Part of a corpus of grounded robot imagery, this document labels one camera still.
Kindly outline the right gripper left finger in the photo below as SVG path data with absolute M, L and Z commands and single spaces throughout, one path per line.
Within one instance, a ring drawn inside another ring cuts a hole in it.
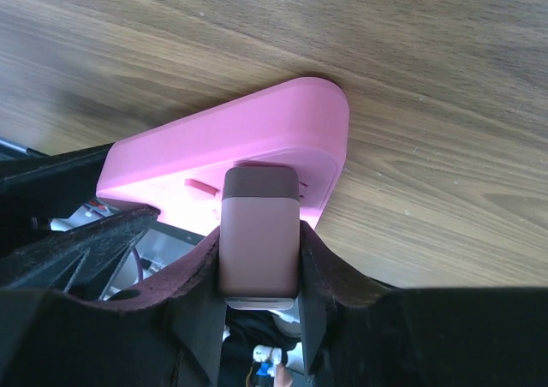
M 217 231 L 107 301 L 1 294 L 4 386 L 214 386 L 226 306 Z

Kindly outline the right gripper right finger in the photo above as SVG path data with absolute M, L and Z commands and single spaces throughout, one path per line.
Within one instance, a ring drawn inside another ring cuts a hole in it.
M 302 351 L 314 385 L 546 385 L 546 289 L 391 289 L 306 223 L 300 259 Z

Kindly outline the small pink square adapter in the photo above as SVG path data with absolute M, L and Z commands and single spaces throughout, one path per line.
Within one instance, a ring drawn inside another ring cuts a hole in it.
M 299 291 L 300 195 L 288 167 L 246 166 L 224 178 L 218 288 L 239 310 L 289 310 Z

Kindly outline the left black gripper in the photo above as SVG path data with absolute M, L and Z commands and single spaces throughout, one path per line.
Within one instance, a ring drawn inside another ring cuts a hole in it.
M 96 196 L 109 150 L 102 145 L 1 158 L 2 289 L 104 297 L 159 210 L 142 206 L 61 233 L 48 231 L 51 219 L 70 217 Z

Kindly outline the pink triangular power strip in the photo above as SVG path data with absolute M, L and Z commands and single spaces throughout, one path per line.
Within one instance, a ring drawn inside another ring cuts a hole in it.
M 347 156 L 349 105 L 335 83 L 297 78 L 117 141 L 96 195 L 146 204 L 158 221 L 199 235 L 219 224 L 223 181 L 238 165 L 288 166 L 301 218 L 316 226 Z

